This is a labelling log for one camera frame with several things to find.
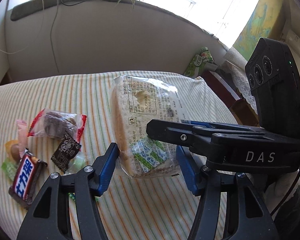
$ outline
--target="snickers wrapper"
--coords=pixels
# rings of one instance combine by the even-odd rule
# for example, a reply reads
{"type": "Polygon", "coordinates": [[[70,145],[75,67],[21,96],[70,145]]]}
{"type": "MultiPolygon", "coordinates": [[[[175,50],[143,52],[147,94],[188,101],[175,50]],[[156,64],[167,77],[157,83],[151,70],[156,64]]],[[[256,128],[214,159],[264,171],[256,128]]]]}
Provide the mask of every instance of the snickers wrapper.
{"type": "Polygon", "coordinates": [[[25,209],[32,204],[32,196],[35,190],[37,179],[43,166],[47,163],[39,160],[28,149],[20,160],[9,194],[25,209]]]}

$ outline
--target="bread slice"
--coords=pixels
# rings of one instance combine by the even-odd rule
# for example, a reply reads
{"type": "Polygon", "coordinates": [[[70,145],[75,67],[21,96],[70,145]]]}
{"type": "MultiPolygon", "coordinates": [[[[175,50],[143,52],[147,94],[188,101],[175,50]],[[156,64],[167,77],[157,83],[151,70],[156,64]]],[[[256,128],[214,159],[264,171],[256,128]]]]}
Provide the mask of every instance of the bread slice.
{"type": "Polygon", "coordinates": [[[162,81],[125,75],[114,80],[112,129],[121,152],[121,167],[130,177],[178,173],[176,146],[148,138],[146,125],[152,119],[181,121],[187,115],[180,104],[177,88],[162,81]]]}

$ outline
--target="white lace cloth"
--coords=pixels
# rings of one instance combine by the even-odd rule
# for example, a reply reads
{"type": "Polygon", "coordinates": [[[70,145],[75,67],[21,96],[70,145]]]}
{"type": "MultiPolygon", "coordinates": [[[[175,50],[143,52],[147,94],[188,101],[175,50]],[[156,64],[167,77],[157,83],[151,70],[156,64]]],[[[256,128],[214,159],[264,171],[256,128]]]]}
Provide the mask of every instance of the white lace cloth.
{"type": "Polygon", "coordinates": [[[244,72],[247,61],[234,47],[231,47],[228,50],[224,59],[226,61],[221,65],[221,69],[226,73],[231,74],[234,85],[257,114],[256,101],[254,96],[251,95],[249,81],[244,72]]]}

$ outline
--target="camera lens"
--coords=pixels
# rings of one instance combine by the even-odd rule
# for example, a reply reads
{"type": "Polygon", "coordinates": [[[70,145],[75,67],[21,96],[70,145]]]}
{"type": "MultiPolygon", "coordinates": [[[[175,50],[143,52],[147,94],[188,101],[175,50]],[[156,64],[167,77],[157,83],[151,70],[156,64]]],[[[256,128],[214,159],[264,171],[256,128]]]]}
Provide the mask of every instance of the camera lens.
{"type": "Polygon", "coordinates": [[[272,66],[271,66],[271,62],[267,57],[263,58],[263,68],[265,70],[265,72],[267,73],[267,75],[271,75],[272,73],[272,66]]]}
{"type": "Polygon", "coordinates": [[[251,87],[254,87],[254,79],[251,74],[249,75],[249,82],[250,82],[251,87]]]}
{"type": "Polygon", "coordinates": [[[255,65],[254,67],[254,76],[256,77],[256,81],[258,82],[258,84],[262,83],[262,72],[261,69],[258,65],[255,65]]]}

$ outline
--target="striped tablecloth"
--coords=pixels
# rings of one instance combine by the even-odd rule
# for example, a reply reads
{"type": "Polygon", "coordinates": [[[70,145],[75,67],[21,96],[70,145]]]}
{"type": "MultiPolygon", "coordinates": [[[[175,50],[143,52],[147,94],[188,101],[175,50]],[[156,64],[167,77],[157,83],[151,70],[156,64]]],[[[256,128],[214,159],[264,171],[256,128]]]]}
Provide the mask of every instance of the striped tablecloth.
{"type": "MultiPolygon", "coordinates": [[[[17,82],[0,87],[0,166],[6,158],[4,143],[17,138],[15,120],[23,119],[30,125],[45,107],[86,114],[82,151],[91,156],[89,164],[103,155],[114,141],[110,125],[110,86],[113,79],[122,74],[156,78],[175,85],[192,120],[236,123],[202,78],[193,80],[173,73],[137,71],[17,82]]],[[[48,163],[48,168],[39,176],[37,193],[49,174],[59,171],[50,160],[58,141],[31,137],[28,146],[35,156],[48,163]]],[[[0,168],[0,226],[13,240],[26,210],[9,196],[10,184],[0,168]]],[[[198,203],[199,198],[187,190],[182,176],[143,180],[114,176],[108,191],[99,198],[98,208],[109,239],[183,240],[188,237],[198,203]]],[[[224,224],[225,205],[225,195],[222,195],[216,239],[222,238],[220,231],[224,224]]],[[[70,216],[73,237],[80,239],[72,200],[70,216]]]]}

